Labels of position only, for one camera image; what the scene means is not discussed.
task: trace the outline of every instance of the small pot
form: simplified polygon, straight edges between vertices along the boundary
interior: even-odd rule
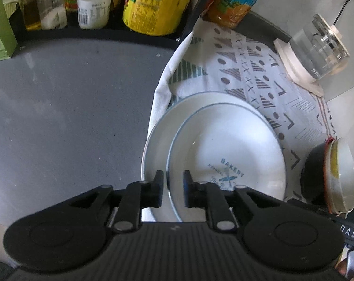
[[[333,141],[324,167],[325,200],[332,214],[347,213],[354,208],[354,160],[347,142]]]
[[[302,195],[308,203],[327,207],[324,199],[324,168],[328,146],[334,141],[328,138],[309,153],[301,173]]]

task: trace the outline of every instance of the barcode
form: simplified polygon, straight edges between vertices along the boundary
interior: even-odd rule
[[[83,14],[78,14],[78,21],[81,24],[88,24],[89,23],[89,16],[88,15],[83,15]]]

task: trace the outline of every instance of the yellow label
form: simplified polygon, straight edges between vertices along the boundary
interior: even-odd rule
[[[125,0],[122,20],[133,31],[152,36],[173,33],[190,0]]]

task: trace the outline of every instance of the plate rim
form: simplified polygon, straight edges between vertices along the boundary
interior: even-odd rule
[[[148,135],[147,137],[147,140],[146,140],[146,143],[144,145],[144,148],[143,148],[143,154],[142,154],[142,161],[141,161],[141,180],[146,180],[145,177],[144,177],[144,173],[145,173],[145,165],[146,165],[146,155],[147,155],[147,149],[148,149],[148,145],[150,144],[150,140],[151,140],[151,137],[152,135],[155,133],[156,131],[156,128],[158,127],[159,123],[170,113],[170,111],[172,111],[173,109],[175,109],[180,103],[182,103],[183,101],[185,100],[188,100],[190,97],[193,97],[193,96],[196,96],[196,95],[200,95],[200,94],[215,94],[215,93],[219,93],[219,94],[225,94],[227,96],[231,96],[231,97],[234,97],[234,98],[237,98],[238,100],[240,101],[243,101],[244,103],[246,103],[247,105],[249,105],[250,107],[252,107],[254,110],[256,110],[252,105],[250,105],[246,100],[243,100],[237,96],[234,96],[232,94],[228,94],[226,92],[221,92],[221,91],[202,91],[202,92],[199,92],[199,93],[194,93],[194,94],[191,94],[191,95],[188,95],[184,98],[182,98],[180,101],[178,101],[175,105],[169,107],[165,113],[160,117],[160,119],[156,122],[156,124],[154,125],[154,127],[152,128],[150,134]],[[263,118],[261,118],[268,126],[270,129],[272,129],[272,132],[275,134],[276,136],[276,133],[274,132],[273,128],[271,127],[271,125],[269,124],[269,122],[266,120],[266,118],[264,117],[264,115],[262,115]]]
[[[250,109],[246,108],[246,107],[243,107],[243,106],[240,106],[239,104],[235,104],[235,103],[213,103],[213,104],[209,104],[207,106],[204,106],[200,109],[198,109],[197,111],[195,111],[194,113],[192,113],[188,118],[185,119],[185,121],[181,124],[181,126],[178,128],[178,131],[176,133],[176,135],[173,137],[173,141],[171,143],[171,146],[169,148],[169,152],[168,152],[168,157],[167,157],[167,161],[166,161],[166,181],[167,181],[167,190],[168,190],[168,196],[169,196],[169,201],[171,202],[172,204],[172,208],[173,208],[173,211],[174,213],[176,214],[176,217],[177,219],[180,221],[180,222],[183,222],[183,219],[181,219],[180,215],[178,214],[177,212],[177,209],[176,209],[176,206],[174,205],[174,202],[172,200],[172,195],[171,195],[171,190],[169,188],[169,170],[170,170],[170,160],[171,160],[171,153],[172,153],[172,149],[173,149],[173,146],[175,145],[175,141],[177,139],[177,137],[180,135],[181,133],[181,130],[183,129],[183,127],[189,122],[189,120],[194,117],[198,112],[204,110],[204,109],[207,109],[209,107],[212,107],[212,106],[219,106],[219,105],[230,105],[230,106],[236,106],[236,107],[240,107],[240,108],[243,108],[243,109],[246,109],[247,111],[251,112],[253,115],[255,115],[256,117],[258,117],[260,120],[263,121],[263,119],[255,114],[253,111],[251,111]],[[282,150],[281,150],[281,146],[280,146],[280,143],[279,143],[279,140],[274,132],[274,130],[272,128],[270,128],[269,126],[267,126],[268,129],[271,130],[277,144],[279,145],[280,147],[280,153],[281,153],[281,157],[282,157],[282,161],[283,161],[283,171],[284,171],[284,186],[285,186],[285,189],[283,191],[283,196],[282,196],[282,199],[285,198],[285,193],[286,193],[286,163],[285,163],[285,157],[284,157],[284,154],[282,153]]]

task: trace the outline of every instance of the blue rim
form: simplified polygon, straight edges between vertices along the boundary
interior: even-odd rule
[[[231,106],[237,106],[237,107],[241,107],[243,109],[246,109],[248,110],[249,112],[253,113],[256,117],[258,117],[261,121],[264,122],[264,120],[257,114],[255,114],[253,111],[251,111],[250,109],[246,108],[246,107],[243,107],[243,106],[240,106],[239,104],[235,104],[235,103],[213,103],[213,104],[210,104],[210,105],[207,105],[205,107],[202,107],[200,108],[199,110],[195,111],[192,115],[190,115],[183,123],[182,125],[180,126],[180,128],[178,129],[176,135],[174,136],[173,138],[173,141],[172,141],[172,144],[171,144],[171,147],[169,148],[169,152],[168,152],[168,158],[166,160],[166,182],[167,182],[167,189],[168,189],[168,195],[169,195],[169,199],[170,199],[170,202],[172,204],[172,208],[173,208],[173,211],[174,213],[176,214],[176,217],[177,219],[180,221],[180,222],[183,222],[180,215],[178,214],[177,212],[177,209],[176,209],[176,206],[174,205],[174,202],[173,202],[173,198],[172,198],[172,193],[171,193],[171,190],[170,190],[170,185],[169,185],[169,170],[170,170],[170,161],[171,161],[171,153],[172,153],[172,150],[173,150],[173,147],[175,146],[175,141],[177,139],[177,137],[180,135],[183,127],[187,124],[187,122],[192,118],[194,117],[195,114],[197,114],[198,112],[208,108],[208,107],[211,107],[211,106],[217,106],[217,105],[222,105],[222,104],[225,104],[225,105],[231,105]],[[277,141],[277,144],[280,146],[279,144],[279,140],[277,139],[277,136],[274,132],[274,130],[272,128],[270,128],[268,126],[268,128],[271,130],[271,132],[273,133],[273,136],[275,138],[275,140]],[[286,164],[285,164],[285,158],[284,158],[284,155],[282,153],[282,150],[281,150],[281,147],[280,147],[280,152],[281,152],[281,156],[282,156],[282,159],[283,159],[283,162],[284,162],[284,173],[285,173],[285,182],[286,182]],[[285,183],[285,191],[283,193],[283,197],[282,199],[285,198],[285,193],[286,193],[286,183]]]
[[[231,95],[231,94],[228,94],[226,92],[220,92],[220,91],[203,91],[203,92],[199,92],[199,93],[194,93],[194,94],[191,94],[191,95],[188,95],[186,96],[185,98],[182,98],[182,100],[178,101],[174,106],[171,106],[169,109],[167,109],[165,111],[165,113],[160,117],[160,119],[156,122],[155,126],[153,127],[153,129],[151,130],[151,133],[150,133],[150,136],[147,138],[147,147],[145,146],[145,149],[144,149],[144,157],[145,157],[145,160],[144,160],[144,163],[143,163],[143,167],[146,165],[146,156],[147,156],[147,151],[148,151],[148,145],[149,145],[149,141],[151,140],[152,136],[154,135],[155,133],[155,130],[156,128],[158,127],[159,123],[163,120],[163,118],[165,118],[166,115],[168,115],[170,113],[170,111],[172,111],[175,107],[177,107],[181,102],[185,101],[186,99],[192,97],[192,96],[195,96],[195,95],[199,95],[199,94],[206,94],[206,93],[220,93],[220,94],[226,94],[228,96],[233,96],[235,97],[234,95]],[[142,168],[141,170],[141,177],[144,177],[144,168]]]

